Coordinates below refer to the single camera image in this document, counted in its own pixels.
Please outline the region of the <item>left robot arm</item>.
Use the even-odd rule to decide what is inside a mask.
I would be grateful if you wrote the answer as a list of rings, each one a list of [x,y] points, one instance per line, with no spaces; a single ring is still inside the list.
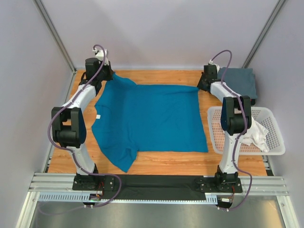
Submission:
[[[103,81],[113,79],[113,70],[106,57],[92,57],[85,61],[85,72],[77,91],[61,107],[51,111],[49,137],[55,147],[66,150],[76,166],[73,190],[98,190],[102,178],[96,164],[90,158],[86,141],[86,125],[83,112],[102,88]]]

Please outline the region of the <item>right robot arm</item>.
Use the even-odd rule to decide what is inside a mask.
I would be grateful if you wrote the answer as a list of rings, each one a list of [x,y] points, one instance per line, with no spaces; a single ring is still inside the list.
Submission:
[[[220,125],[225,136],[223,154],[215,175],[200,177],[198,184],[202,192],[242,193],[237,162],[241,141],[252,124],[251,99],[232,91],[218,78],[217,72],[215,65],[205,65],[197,87],[222,102]]]

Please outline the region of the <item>blue t-shirt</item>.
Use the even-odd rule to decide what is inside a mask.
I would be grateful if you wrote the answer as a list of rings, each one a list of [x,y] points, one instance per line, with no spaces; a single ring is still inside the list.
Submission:
[[[92,132],[104,156],[128,172],[138,152],[207,152],[198,88],[138,85],[114,75],[95,104]]]

